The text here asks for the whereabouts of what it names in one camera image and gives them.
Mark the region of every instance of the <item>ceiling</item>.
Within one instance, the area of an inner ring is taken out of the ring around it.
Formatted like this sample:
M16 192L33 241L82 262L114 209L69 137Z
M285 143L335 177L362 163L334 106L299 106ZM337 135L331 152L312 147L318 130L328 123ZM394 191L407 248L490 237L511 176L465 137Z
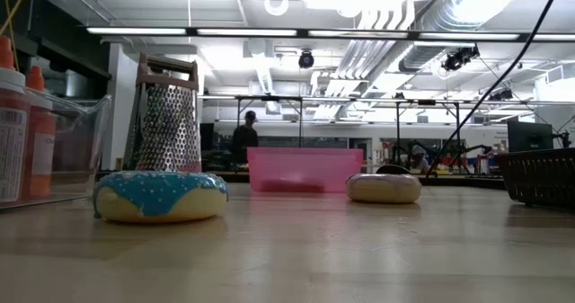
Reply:
M86 25L92 26L203 26L203 27L262 27L262 28L357 28L360 16L346 18L334 10L316 10L306 7L305 0L288 0L288 9L274 16L264 8L264 0L50 0ZM416 12L428 0L415 0ZM487 21L481 30L531 31L547 0L512 0L502 12ZM541 31L575 31L571 10L575 0L556 0L547 15ZM132 38L124 43L126 50L145 50L150 46L194 45L208 63L206 87L219 93L236 91L233 87L247 86L257 80L256 70L243 62L243 43L246 39L216 38ZM310 82L312 73L323 68L337 67L346 54L347 40L274 40L276 49L288 50L283 58L274 62L270 74L275 81ZM485 63L480 60L454 75L446 77L439 69L440 59L430 62L409 81L408 93L413 97L437 97L459 94L464 97L489 87L495 75L505 71L522 48L520 44L482 43L478 46ZM299 69L298 53L310 49L315 57L312 69ZM533 44L524 57L521 69L509 78L519 98L532 97L533 77L544 74L530 68L559 64L575 59L575 46L571 44Z

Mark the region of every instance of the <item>ductwork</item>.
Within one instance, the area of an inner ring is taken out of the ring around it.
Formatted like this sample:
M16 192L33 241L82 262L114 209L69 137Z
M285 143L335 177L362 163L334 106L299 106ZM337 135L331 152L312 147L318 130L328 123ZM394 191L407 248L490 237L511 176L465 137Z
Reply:
M500 13L511 0L437 0L415 23L419 31L474 31L492 17ZM414 46L413 42L395 43L376 71L369 77L375 85L386 85L385 90L395 89L409 81L415 73L423 69L432 59L444 52L443 47ZM393 82L388 82L385 71L401 71Z

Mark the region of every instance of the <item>security camera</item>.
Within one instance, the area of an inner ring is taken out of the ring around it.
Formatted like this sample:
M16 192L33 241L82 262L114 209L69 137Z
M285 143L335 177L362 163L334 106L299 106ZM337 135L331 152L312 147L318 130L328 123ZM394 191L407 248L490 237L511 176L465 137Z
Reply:
M299 67L303 69L308 69L314 66L314 56L312 56L312 51L305 50L302 51L302 55L299 57Z

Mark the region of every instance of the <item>blue frosted donut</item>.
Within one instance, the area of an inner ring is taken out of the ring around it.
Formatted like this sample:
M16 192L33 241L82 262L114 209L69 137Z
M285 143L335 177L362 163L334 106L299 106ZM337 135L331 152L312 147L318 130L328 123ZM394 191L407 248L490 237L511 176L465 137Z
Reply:
M213 174L118 172L103 177L93 193L96 218L102 215L107 218L98 208L99 196L104 189L112 189L118 197L133 204L142 219L168 216L184 196L204 196L207 190L218 191L210 192L209 196L222 196L223 201L227 201L226 182Z

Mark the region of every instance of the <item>clear plastic bin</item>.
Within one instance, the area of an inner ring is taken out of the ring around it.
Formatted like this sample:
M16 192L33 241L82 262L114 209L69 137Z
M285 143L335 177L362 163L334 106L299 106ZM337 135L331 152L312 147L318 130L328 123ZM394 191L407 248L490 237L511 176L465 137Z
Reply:
M92 107L26 89L26 97L48 103L36 117L28 114L21 188L16 200L4 197L0 209L91 196L98 172L102 138L110 117L111 96Z
M248 148L250 185L255 192L345 192L361 173L363 150L330 148Z

